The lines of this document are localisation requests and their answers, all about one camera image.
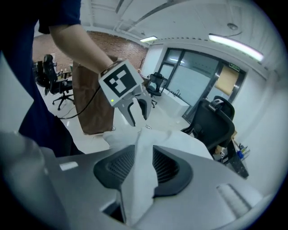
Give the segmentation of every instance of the exit sign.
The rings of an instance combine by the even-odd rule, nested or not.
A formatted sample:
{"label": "exit sign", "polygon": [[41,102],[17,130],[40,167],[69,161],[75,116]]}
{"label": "exit sign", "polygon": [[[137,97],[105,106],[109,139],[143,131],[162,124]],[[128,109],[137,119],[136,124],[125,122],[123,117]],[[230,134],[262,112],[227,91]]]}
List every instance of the exit sign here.
{"label": "exit sign", "polygon": [[233,63],[229,63],[229,67],[231,67],[232,69],[235,69],[237,72],[240,71],[240,67],[238,67],[237,65],[234,65]]}

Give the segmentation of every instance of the white floor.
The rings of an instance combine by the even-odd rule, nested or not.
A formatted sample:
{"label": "white floor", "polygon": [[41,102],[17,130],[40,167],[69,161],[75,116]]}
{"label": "white floor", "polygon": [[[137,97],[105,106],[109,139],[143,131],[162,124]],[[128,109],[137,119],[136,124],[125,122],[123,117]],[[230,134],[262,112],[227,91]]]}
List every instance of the white floor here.
{"label": "white floor", "polygon": [[[61,110],[58,111],[58,105],[60,101],[56,101],[55,105],[52,105],[52,101],[60,97],[59,94],[48,94],[45,96],[44,88],[38,86],[38,89],[51,113],[58,117],[71,117],[75,115],[76,109],[72,101],[65,100],[61,105]],[[128,124],[124,116],[120,113],[118,109],[115,109],[114,112],[114,121],[113,125],[117,131],[127,132],[132,129],[140,130],[142,127],[168,131],[168,130],[181,130],[189,126],[189,124],[183,119],[179,118],[177,121],[170,118],[163,110],[156,105],[153,109],[151,108],[150,116],[145,120],[141,114],[141,109],[137,100],[134,100],[134,105],[130,108],[131,113],[135,119],[136,127],[132,127]],[[97,135],[85,135],[81,129],[78,117],[72,119],[62,120],[66,125],[67,129],[71,133],[73,140],[79,150],[88,154],[98,151],[107,150],[109,148],[108,143],[102,138],[101,134]]]}

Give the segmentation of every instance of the white desk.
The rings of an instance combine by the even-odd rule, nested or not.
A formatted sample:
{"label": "white desk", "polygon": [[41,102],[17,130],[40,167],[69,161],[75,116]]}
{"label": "white desk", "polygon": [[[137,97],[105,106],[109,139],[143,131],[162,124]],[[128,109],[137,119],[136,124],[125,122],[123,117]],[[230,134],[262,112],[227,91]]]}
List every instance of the white desk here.
{"label": "white desk", "polygon": [[189,108],[189,104],[164,89],[160,97],[156,97],[157,105],[171,118],[180,118]]}

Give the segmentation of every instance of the brick wall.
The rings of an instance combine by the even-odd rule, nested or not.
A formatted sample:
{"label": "brick wall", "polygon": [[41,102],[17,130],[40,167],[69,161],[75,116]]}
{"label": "brick wall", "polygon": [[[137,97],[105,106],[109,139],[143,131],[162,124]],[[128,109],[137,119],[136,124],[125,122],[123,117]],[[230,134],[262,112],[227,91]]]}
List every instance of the brick wall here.
{"label": "brick wall", "polygon": [[[100,32],[89,31],[88,34],[107,55],[128,59],[136,69],[140,68],[142,60],[146,57],[148,49],[135,42]],[[68,58],[56,47],[51,35],[35,37],[33,42],[33,61],[42,61],[44,55],[49,53],[55,53],[57,70],[69,69],[72,59]]]}

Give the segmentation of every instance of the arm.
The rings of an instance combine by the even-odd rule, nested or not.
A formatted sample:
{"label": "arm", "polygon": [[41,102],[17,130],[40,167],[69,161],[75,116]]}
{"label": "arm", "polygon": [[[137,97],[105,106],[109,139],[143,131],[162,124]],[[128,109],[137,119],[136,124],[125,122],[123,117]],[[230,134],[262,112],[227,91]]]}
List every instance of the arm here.
{"label": "arm", "polygon": [[49,30],[57,47],[86,68],[100,73],[113,63],[81,25],[51,26]]}

